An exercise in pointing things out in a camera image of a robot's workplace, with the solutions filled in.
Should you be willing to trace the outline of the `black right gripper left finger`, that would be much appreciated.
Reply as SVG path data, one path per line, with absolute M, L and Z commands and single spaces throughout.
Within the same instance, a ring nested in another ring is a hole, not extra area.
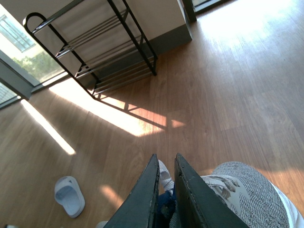
M 106 223 L 106 228 L 156 227 L 160 168 L 153 154 L 127 199 Z

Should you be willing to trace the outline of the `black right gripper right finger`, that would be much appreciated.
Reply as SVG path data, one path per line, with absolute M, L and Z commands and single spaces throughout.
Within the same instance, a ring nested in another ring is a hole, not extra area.
M 178 153 L 175 158 L 175 193 L 183 228 L 247 228 Z

